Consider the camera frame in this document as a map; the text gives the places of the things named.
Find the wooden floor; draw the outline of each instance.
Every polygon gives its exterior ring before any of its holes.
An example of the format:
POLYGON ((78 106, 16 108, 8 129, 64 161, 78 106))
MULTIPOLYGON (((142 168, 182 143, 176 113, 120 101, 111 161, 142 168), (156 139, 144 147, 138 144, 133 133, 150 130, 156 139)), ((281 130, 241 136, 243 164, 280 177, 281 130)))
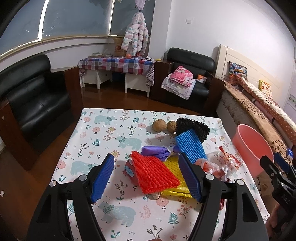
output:
MULTIPOLYGON (((128 90, 124 83, 105 82, 101 89, 89 85, 81 89, 85 108, 111 108, 150 110, 198 115, 198 113, 173 107, 146 97, 145 92, 128 90)), ((0 155, 0 214, 12 233, 24 240, 36 205, 50 182, 56 164, 68 142, 76 123, 69 126, 40 155, 33 168, 25 171, 7 149, 0 155)))

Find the pink basin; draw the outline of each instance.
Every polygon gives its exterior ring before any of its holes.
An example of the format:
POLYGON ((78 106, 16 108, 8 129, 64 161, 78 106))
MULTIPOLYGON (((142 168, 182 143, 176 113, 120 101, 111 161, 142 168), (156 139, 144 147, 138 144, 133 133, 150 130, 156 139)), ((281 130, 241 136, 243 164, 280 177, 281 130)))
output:
POLYGON ((232 143, 242 156, 253 178, 263 172, 263 168, 260 166, 262 156, 267 156, 272 161, 274 159, 269 144, 260 133, 250 126, 238 125, 232 143))

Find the window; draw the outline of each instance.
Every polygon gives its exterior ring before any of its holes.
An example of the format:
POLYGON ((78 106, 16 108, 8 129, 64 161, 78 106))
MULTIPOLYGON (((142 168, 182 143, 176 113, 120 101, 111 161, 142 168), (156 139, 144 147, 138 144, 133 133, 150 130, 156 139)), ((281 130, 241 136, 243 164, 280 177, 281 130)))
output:
MULTIPOLYGON (((149 33, 154 5, 155 0, 147 0, 142 11, 149 33)), ((30 0, 1 36, 0 56, 46 38, 125 34, 139 11, 135 6, 134 0, 30 0)))
MULTIPOLYGON (((146 1, 143 14, 146 21, 146 26, 149 34, 151 33, 152 19, 154 13, 155 0, 146 1)), ((122 0, 122 2, 115 1, 112 22, 111 35, 125 34, 127 26, 131 23, 133 15, 139 11, 133 0, 122 0)))
POLYGON ((50 0, 43 38, 108 35, 112 0, 50 0))
POLYGON ((45 0, 30 0, 18 11, 0 38, 0 54, 21 44, 38 40, 44 2, 45 0))

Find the bed headboard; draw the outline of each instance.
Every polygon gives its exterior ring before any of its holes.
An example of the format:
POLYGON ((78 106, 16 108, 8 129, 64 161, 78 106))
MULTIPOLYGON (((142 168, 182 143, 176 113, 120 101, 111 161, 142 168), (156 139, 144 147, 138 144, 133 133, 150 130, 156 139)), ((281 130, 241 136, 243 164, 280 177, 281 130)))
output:
POLYGON ((220 44, 218 56, 216 60, 216 75, 228 80, 228 62, 234 62, 236 64, 243 65, 247 68, 248 81, 255 85, 257 88, 259 86, 259 80, 263 80, 272 86, 272 95, 275 102, 280 100, 282 94, 280 82, 275 79, 272 75, 266 72, 263 68, 257 65, 255 62, 249 58, 243 56, 239 52, 220 44))

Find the hanging coat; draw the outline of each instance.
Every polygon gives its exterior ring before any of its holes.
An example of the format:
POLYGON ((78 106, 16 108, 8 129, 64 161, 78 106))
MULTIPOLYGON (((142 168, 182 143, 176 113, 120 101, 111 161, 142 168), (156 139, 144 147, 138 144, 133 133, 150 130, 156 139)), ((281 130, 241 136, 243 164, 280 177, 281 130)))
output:
POLYGON ((127 50, 127 54, 131 54, 131 56, 135 56, 137 52, 143 55, 147 47, 148 38, 144 14, 137 12, 133 16, 131 26, 126 31, 121 49, 127 50))

